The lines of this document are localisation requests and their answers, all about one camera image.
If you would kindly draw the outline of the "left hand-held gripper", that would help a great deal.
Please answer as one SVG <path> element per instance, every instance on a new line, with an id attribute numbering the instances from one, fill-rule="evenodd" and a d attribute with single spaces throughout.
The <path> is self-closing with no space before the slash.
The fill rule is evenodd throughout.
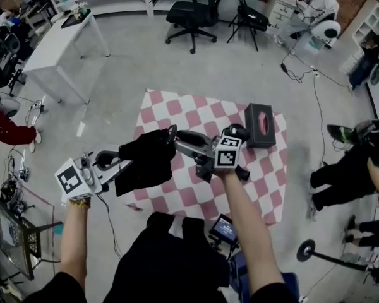
<path id="1" fill-rule="evenodd" d="M 121 160 L 119 146 L 100 143 L 90 153 L 69 158 L 54 174 L 62 202 L 79 201 L 109 191 L 108 183 L 123 173 L 132 160 Z"/>

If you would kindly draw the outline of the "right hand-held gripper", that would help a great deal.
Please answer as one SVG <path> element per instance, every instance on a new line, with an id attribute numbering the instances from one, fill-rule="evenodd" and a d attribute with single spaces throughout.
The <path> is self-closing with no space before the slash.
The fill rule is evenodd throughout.
<path id="1" fill-rule="evenodd" d="M 222 135 L 212 139 L 195 131 L 178 130 L 175 149 L 196 161 L 196 176 L 210 183 L 216 170 L 234 170 L 239 179 L 243 169 L 239 166 L 243 141 L 233 136 Z"/>

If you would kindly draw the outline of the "black drawstring bag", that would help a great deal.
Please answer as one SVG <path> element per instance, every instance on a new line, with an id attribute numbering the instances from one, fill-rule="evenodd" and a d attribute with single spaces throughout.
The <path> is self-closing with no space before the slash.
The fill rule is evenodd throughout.
<path id="1" fill-rule="evenodd" d="M 166 129 L 144 133 L 119 147 L 119 158 L 131 163 L 115 178 L 117 197 L 134 190 L 159 186 L 171 179 L 176 133 L 177 126 L 171 125 Z"/>

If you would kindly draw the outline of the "person's left forearm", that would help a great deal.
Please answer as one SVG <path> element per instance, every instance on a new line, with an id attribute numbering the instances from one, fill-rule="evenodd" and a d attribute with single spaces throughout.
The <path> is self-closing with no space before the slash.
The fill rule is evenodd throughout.
<path id="1" fill-rule="evenodd" d="M 60 272 L 85 289 L 87 277 L 87 220 L 90 202 L 71 202 L 61 237 Z"/>

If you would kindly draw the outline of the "person's right forearm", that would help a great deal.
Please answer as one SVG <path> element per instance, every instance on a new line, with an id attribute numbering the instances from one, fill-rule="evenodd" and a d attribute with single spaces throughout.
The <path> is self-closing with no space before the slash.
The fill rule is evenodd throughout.
<path id="1" fill-rule="evenodd" d="M 233 170 L 223 170 L 217 175 L 224 185 L 235 233 L 246 259 L 250 293 L 272 283 L 282 283 L 270 232 L 261 213 Z"/>

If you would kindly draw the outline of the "pink white checkered tablecloth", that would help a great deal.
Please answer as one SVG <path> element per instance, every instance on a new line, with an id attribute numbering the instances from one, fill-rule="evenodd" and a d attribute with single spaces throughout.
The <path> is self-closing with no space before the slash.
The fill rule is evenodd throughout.
<path id="1" fill-rule="evenodd" d="M 214 98 L 148 90 L 136 123 L 134 137 L 175 124 L 214 137 L 232 123 L 244 124 L 244 104 Z M 250 171 L 245 189 L 269 225 L 282 221 L 287 172 L 287 126 L 283 114 L 274 114 L 276 144 L 268 149 L 242 147 L 239 164 Z M 135 190 L 124 197 L 126 205 L 193 218 L 213 220 L 230 209 L 222 182 L 199 179 L 192 158 L 176 153 L 172 178 L 160 186 Z"/>

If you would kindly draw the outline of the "black tissue box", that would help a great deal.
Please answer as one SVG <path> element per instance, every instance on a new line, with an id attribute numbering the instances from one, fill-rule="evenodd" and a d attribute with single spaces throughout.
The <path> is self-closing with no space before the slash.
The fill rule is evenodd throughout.
<path id="1" fill-rule="evenodd" d="M 270 105 L 250 103 L 244 110 L 244 118 L 250 134 L 247 147 L 268 149 L 276 144 L 274 115 Z"/>

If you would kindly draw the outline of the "small black monitor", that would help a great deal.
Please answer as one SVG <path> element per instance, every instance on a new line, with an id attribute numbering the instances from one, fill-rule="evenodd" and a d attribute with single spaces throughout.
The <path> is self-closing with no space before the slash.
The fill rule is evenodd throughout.
<path id="1" fill-rule="evenodd" d="M 232 220 L 223 214 L 220 214 L 218 219 L 215 221 L 210 230 L 210 235 L 226 242 L 227 244 L 235 244 L 237 242 L 237 236 Z"/>

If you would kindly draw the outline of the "black lattice side table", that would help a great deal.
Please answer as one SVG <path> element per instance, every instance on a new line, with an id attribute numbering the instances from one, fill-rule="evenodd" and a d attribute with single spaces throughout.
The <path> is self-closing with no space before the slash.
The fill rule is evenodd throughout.
<path id="1" fill-rule="evenodd" d="M 20 222 L 23 234 L 23 247 L 28 253 L 28 257 L 32 255 L 37 259 L 42 258 L 41 233 L 63 225 L 63 222 L 52 222 L 47 225 L 35 226 L 25 217 L 21 217 Z"/>

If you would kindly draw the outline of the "person's black clothing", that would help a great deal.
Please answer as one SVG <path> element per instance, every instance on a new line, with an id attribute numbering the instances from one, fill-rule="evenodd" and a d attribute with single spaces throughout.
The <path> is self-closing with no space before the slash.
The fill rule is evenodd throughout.
<path id="1" fill-rule="evenodd" d="M 228 303 L 229 263 L 203 235 L 203 221 L 184 219 L 184 236 L 169 233 L 174 218 L 150 215 L 121 258 L 102 303 Z"/>

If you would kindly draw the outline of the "tilted flat monitor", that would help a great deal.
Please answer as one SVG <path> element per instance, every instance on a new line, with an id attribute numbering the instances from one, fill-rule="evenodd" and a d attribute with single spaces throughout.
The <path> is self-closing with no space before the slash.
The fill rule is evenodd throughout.
<path id="1" fill-rule="evenodd" d="M 34 279 L 24 218 L 17 217 L 1 202 L 0 249 L 23 276 L 28 280 Z"/>

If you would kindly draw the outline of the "white table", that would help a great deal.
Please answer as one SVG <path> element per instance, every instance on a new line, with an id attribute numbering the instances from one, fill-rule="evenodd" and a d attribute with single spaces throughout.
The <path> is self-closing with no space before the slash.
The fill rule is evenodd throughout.
<path id="1" fill-rule="evenodd" d="M 59 61 L 63 54 L 75 43 L 77 36 L 79 36 L 86 24 L 89 24 L 94 31 L 95 36 L 99 40 L 99 45 L 104 51 L 104 55 L 109 57 L 111 52 L 95 20 L 94 13 L 89 12 L 81 23 L 70 27 L 62 28 L 62 23 L 60 21 L 55 22 L 55 24 L 51 26 L 51 29 L 45 34 L 44 38 L 39 42 L 23 68 L 23 73 L 27 75 L 28 79 L 34 82 L 57 103 L 62 102 L 61 97 L 52 91 L 46 82 L 38 77 L 38 72 L 45 69 L 52 70 L 52 72 L 60 76 L 65 82 L 66 87 L 69 88 L 84 104 L 90 103 L 90 99 L 77 87 L 73 80 L 59 65 Z"/>

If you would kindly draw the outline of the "black office chair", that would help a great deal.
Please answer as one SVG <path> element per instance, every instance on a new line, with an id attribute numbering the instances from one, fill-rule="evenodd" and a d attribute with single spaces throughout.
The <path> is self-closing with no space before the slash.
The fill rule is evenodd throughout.
<path id="1" fill-rule="evenodd" d="M 197 0 L 175 2 L 169 10 L 166 20 L 174 25 L 174 28 L 182 27 L 183 30 L 168 36 L 166 44 L 171 43 L 171 39 L 186 34 L 191 35 L 192 48 L 190 53 L 196 52 L 195 37 L 203 35 L 211 38 L 212 43 L 217 42 L 217 36 L 201 30 L 201 28 L 213 27 L 219 22 L 219 4 L 221 0 L 208 0 L 207 4 L 199 3 Z"/>

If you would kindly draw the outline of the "black folding chair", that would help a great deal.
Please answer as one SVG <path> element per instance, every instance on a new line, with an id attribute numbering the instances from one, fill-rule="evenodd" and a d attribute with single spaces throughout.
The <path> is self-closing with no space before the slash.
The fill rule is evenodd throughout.
<path id="1" fill-rule="evenodd" d="M 227 43 L 234 38 L 234 35 L 241 27 L 247 27 L 250 30 L 255 49 L 258 51 L 256 43 L 257 31 L 266 32 L 270 26 L 271 23 L 265 15 L 248 6 L 246 0 L 239 0 L 237 15 L 228 26 L 229 28 L 232 27 L 232 35 L 228 38 Z"/>

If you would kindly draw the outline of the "black wheeled chair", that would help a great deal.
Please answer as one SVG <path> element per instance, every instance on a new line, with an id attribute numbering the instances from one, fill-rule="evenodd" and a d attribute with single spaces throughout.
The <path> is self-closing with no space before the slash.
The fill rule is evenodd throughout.
<path id="1" fill-rule="evenodd" d="M 7 33 L 4 39 L 0 38 L 0 52 L 4 57 L 0 60 L 0 88 L 8 87 L 10 97 L 14 97 L 13 89 L 16 83 L 25 84 L 20 77 L 22 69 L 16 69 L 16 65 L 21 64 L 18 57 L 20 41 L 13 33 Z"/>

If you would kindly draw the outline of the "black tray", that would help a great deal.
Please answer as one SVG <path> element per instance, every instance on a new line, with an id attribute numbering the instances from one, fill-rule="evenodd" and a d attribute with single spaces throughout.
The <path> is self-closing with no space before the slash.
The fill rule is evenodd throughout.
<path id="1" fill-rule="evenodd" d="M 67 19 L 61 25 L 61 28 L 64 29 L 73 25 L 83 23 L 83 21 L 89 16 L 90 13 L 91 13 L 91 9 L 87 9 L 87 12 L 84 15 L 79 14 L 78 18 L 76 18 L 75 15 L 69 15 Z"/>

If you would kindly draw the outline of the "black green backpack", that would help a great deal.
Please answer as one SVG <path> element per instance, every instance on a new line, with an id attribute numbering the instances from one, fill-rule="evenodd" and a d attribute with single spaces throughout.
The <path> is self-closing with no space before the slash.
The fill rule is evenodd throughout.
<path id="1" fill-rule="evenodd" d="M 376 128 L 376 120 L 366 120 L 357 124 L 354 128 L 328 124 L 327 131 L 334 140 L 352 145 L 363 143 L 372 130 Z"/>

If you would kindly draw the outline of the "black round-base stand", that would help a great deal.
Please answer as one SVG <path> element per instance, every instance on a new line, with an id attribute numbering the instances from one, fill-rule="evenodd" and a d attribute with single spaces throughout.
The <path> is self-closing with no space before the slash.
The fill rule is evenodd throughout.
<path id="1" fill-rule="evenodd" d="M 296 253 L 297 260 L 299 262 L 305 262 L 305 261 L 309 260 L 311 257 L 316 257 L 316 258 L 322 259 L 324 261 L 327 261 L 327 262 L 330 262 L 330 263 L 333 263 L 336 265 L 340 265 L 340 266 L 343 266 L 346 268 L 350 268 L 353 270 L 362 271 L 362 272 L 372 271 L 372 269 L 366 265 L 361 265 L 361 264 L 356 264 L 356 263 L 348 263 L 348 262 L 345 262 L 341 259 L 333 258 L 333 257 L 327 256 L 325 254 L 322 254 L 320 252 L 316 252 L 315 248 L 316 248 L 316 243 L 313 239 L 305 240 L 300 245 L 300 247 L 298 248 L 298 251 Z"/>

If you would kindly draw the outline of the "small potted plant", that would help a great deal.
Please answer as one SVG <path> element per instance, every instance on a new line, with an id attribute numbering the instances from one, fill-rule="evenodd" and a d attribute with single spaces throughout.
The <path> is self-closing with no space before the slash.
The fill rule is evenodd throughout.
<path id="1" fill-rule="evenodd" d="M 76 18 L 79 17 L 79 14 L 85 14 L 88 9 L 88 3 L 87 2 L 80 2 L 72 5 L 70 7 L 70 11 L 72 12 L 73 15 L 75 15 Z"/>

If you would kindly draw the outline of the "blue chair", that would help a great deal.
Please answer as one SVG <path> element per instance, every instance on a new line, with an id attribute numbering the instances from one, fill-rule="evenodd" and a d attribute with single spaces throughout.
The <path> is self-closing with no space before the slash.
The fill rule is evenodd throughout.
<path id="1" fill-rule="evenodd" d="M 250 281 L 243 252 L 230 260 L 230 285 L 238 294 L 241 303 L 299 303 L 299 283 L 295 273 L 281 273 L 280 282 L 263 281 L 255 288 Z"/>

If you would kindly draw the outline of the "white round backpack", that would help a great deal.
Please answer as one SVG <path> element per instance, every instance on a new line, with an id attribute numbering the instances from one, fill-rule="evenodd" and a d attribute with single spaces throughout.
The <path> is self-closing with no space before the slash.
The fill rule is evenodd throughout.
<path id="1" fill-rule="evenodd" d="M 323 20 L 311 29 L 311 34 L 324 44 L 336 39 L 341 31 L 341 25 L 335 20 Z"/>

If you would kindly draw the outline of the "white cubby cabinet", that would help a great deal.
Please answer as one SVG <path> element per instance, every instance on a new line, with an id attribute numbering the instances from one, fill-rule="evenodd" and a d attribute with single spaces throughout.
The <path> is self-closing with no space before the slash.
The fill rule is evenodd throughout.
<path id="1" fill-rule="evenodd" d="M 339 70 L 342 73 L 353 71 L 364 56 L 361 44 L 375 35 L 379 35 L 379 2 L 366 0 L 335 45 L 340 52 Z"/>

